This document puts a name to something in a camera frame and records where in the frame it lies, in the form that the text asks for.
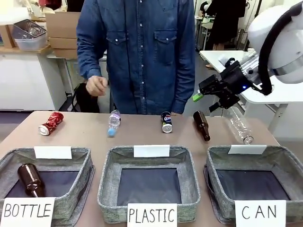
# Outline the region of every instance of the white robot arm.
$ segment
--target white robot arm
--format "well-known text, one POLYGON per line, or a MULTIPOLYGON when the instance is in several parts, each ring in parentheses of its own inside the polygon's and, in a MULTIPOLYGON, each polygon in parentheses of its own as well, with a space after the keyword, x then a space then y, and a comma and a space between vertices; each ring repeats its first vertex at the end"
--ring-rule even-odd
POLYGON ((250 87, 269 95, 272 75, 283 83, 303 82, 303 1, 290 9, 276 6, 264 11, 251 23, 248 37, 255 52, 241 62, 233 58, 223 62, 222 79, 212 75, 201 82, 195 102, 205 95, 218 96, 219 102, 210 107, 212 112, 233 106, 250 87))

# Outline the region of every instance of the water bottle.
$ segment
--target water bottle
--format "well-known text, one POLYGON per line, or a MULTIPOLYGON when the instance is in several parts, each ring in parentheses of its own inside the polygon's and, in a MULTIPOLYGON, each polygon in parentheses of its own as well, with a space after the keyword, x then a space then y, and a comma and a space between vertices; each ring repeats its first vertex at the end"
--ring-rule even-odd
POLYGON ((112 111, 109 119, 108 119, 108 131, 107 134, 109 137, 113 137, 116 134, 117 129, 121 123, 121 114, 118 110, 112 111))
POLYGON ((224 115, 227 124, 236 139, 244 144, 251 144, 254 138, 251 135, 250 125, 237 107, 231 107, 224 115))

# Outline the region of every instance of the white paper sign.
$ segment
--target white paper sign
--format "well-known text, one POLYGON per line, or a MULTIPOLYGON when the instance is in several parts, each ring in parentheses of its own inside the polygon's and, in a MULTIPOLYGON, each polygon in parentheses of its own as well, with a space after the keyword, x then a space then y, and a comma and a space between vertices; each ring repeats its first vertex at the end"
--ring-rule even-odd
POLYGON ((267 145, 232 145, 228 154, 262 155, 267 145))
POLYGON ((36 158, 71 159, 70 146, 38 146, 34 147, 36 158))
POLYGON ((169 157, 169 145, 136 145, 134 157, 169 157))
POLYGON ((177 204, 129 203, 127 227, 177 227, 177 204))
POLYGON ((0 227, 51 227, 55 198, 6 198, 0 227))
POLYGON ((286 201, 235 201, 237 227, 285 227, 286 201))

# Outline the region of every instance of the blue shirt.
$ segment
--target blue shirt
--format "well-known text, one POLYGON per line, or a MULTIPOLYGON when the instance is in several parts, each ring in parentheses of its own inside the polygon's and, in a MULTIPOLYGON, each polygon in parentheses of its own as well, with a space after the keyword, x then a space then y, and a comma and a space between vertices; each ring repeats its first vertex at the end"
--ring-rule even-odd
POLYGON ((98 60, 107 50, 121 113, 181 114, 195 86, 194 32, 193 0, 85 0, 77 27, 80 73, 101 76, 98 60))

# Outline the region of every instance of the man's right hand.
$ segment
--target man's right hand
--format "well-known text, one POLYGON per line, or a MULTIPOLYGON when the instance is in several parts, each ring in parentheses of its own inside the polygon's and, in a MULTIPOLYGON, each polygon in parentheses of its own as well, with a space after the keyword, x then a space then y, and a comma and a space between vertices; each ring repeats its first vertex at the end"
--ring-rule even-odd
POLYGON ((104 96, 107 83, 104 77, 92 76, 87 81, 86 89, 91 96, 104 96))

